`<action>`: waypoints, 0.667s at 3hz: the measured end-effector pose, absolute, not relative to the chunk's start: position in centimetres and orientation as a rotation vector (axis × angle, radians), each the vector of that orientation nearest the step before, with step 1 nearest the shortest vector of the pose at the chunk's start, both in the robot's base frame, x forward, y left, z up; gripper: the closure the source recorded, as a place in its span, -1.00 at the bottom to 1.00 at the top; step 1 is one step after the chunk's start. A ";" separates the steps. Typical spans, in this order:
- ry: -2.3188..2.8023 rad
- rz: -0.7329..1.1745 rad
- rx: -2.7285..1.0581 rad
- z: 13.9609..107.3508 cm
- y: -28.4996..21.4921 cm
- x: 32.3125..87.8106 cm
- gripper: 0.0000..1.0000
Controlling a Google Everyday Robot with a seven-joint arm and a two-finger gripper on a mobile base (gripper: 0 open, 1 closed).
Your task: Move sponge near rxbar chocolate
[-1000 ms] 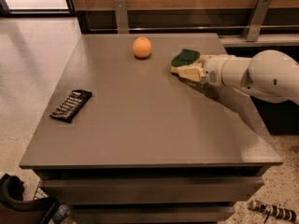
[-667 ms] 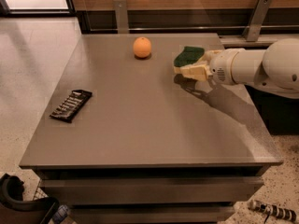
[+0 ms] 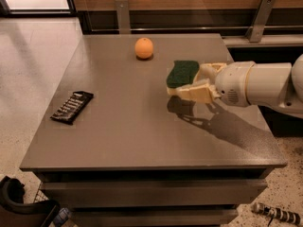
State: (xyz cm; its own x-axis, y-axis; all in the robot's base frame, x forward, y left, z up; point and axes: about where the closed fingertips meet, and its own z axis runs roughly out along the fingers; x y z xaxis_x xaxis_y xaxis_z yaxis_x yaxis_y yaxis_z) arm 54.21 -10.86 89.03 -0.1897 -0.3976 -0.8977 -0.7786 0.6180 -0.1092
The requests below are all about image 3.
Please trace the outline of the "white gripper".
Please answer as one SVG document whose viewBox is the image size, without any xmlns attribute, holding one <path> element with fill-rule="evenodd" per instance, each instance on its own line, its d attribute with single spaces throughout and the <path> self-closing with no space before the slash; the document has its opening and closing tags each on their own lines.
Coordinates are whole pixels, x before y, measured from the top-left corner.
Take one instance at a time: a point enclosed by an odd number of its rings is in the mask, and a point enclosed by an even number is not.
<svg viewBox="0 0 303 227">
<path fill-rule="evenodd" d="M 247 107 L 247 84 L 253 61 L 202 63 L 194 83 L 177 88 L 183 100 L 209 104 L 221 98 L 226 105 Z"/>
</svg>

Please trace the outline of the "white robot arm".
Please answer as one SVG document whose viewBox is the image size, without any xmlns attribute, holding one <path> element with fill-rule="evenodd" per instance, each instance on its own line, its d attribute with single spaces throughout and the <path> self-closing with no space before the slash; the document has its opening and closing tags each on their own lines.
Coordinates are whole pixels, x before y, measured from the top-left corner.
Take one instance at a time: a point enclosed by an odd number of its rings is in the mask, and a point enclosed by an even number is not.
<svg viewBox="0 0 303 227">
<path fill-rule="evenodd" d="M 184 100 L 211 103 L 216 99 L 236 107 L 258 105 L 303 117 L 302 59 L 295 63 L 238 61 L 204 63 L 192 82 L 175 89 Z"/>
</svg>

